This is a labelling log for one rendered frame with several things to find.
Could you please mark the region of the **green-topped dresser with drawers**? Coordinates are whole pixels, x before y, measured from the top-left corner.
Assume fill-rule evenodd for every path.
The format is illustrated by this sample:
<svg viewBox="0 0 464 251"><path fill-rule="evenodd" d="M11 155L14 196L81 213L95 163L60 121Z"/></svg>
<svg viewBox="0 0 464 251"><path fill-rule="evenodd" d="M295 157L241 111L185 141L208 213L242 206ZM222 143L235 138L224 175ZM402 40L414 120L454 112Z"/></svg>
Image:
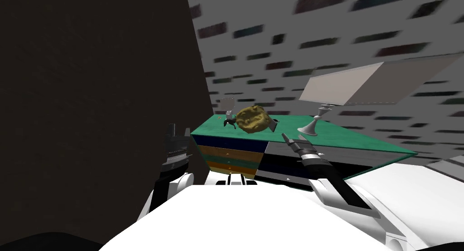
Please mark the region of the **green-topped dresser with drawers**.
<svg viewBox="0 0 464 251"><path fill-rule="evenodd" d="M275 115L274 131L248 134L224 125L213 115L192 132L204 160L213 172L242 174L248 179L310 191L313 174L285 143L282 134L298 139L298 128L312 121L310 116ZM377 168L415 156L416 153L335 124L319 121L317 136L305 135L318 153L349 179Z"/></svg>

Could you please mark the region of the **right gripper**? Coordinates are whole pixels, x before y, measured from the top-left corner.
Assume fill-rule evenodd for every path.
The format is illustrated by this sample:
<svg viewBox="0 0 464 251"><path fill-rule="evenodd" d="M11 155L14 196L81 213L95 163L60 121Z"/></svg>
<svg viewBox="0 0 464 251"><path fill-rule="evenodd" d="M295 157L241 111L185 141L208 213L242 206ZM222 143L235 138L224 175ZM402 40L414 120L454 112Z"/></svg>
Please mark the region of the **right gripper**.
<svg viewBox="0 0 464 251"><path fill-rule="evenodd" d="M285 143L300 156L302 163L323 163L314 146L304 136L298 135L298 140L292 140L285 133L281 135Z"/></svg>

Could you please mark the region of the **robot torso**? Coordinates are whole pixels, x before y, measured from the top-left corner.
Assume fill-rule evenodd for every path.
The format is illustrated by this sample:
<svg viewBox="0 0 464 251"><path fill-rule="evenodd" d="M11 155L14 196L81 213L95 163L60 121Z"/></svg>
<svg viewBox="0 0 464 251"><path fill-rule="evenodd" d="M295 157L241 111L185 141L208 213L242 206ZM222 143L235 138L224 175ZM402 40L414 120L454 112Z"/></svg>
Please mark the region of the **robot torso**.
<svg viewBox="0 0 464 251"><path fill-rule="evenodd" d="M137 221L100 251L391 251L326 208L313 192L285 185L155 184Z"/></svg>

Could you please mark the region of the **yellow-brown lumpy object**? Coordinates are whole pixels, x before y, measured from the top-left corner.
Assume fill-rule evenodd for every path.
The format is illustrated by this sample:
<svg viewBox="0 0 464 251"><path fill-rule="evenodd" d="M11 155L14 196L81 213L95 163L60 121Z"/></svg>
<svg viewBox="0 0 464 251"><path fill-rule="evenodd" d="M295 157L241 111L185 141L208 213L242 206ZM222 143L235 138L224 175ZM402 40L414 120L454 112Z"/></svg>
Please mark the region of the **yellow-brown lumpy object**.
<svg viewBox="0 0 464 251"><path fill-rule="evenodd" d="M258 105L243 108L236 115L236 124L248 134L264 131L272 121L265 109Z"/></svg>

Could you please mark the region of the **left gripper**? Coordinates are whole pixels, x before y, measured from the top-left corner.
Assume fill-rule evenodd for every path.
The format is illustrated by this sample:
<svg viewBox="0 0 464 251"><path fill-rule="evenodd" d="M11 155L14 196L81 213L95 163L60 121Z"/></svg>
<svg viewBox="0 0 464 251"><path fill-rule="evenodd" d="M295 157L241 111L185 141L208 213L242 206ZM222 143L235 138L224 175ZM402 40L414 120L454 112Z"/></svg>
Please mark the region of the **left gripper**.
<svg viewBox="0 0 464 251"><path fill-rule="evenodd" d="M167 125L167 135L165 136L167 160L161 165L161 171L171 171L188 163L190 128L185 129L184 136L175 136L175 127L174 123Z"/></svg>

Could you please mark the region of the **table lamp with pale shade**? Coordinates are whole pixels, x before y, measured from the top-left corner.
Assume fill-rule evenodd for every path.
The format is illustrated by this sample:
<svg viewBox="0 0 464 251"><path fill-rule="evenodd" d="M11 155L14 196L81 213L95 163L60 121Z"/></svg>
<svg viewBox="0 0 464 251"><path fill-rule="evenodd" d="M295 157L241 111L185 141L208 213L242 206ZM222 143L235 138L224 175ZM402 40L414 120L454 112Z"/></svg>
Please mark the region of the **table lamp with pale shade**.
<svg viewBox="0 0 464 251"><path fill-rule="evenodd" d="M464 52L380 62L311 77L299 100L320 103L318 114L298 132L315 127L334 106L394 105L464 56Z"/></svg>

